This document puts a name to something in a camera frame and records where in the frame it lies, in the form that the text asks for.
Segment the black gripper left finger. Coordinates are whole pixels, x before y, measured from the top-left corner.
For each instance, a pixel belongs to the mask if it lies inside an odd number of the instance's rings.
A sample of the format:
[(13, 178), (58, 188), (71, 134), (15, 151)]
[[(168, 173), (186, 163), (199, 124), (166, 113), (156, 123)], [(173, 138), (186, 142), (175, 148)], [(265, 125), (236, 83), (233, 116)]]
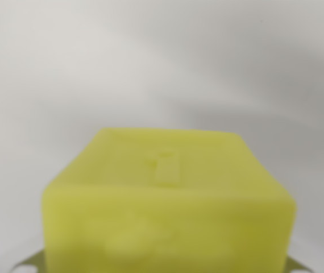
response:
[(40, 250), (31, 257), (16, 264), (10, 272), (45, 273), (44, 251)]

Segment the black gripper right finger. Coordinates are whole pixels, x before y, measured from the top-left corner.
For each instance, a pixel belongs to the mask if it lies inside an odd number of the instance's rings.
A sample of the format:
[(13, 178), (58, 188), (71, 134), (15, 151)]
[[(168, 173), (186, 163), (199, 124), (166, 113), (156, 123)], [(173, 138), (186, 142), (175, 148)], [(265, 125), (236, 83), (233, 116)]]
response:
[(304, 262), (289, 255), (288, 256), (288, 273), (294, 273), (294, 272), (312, 273), (313, 270)]

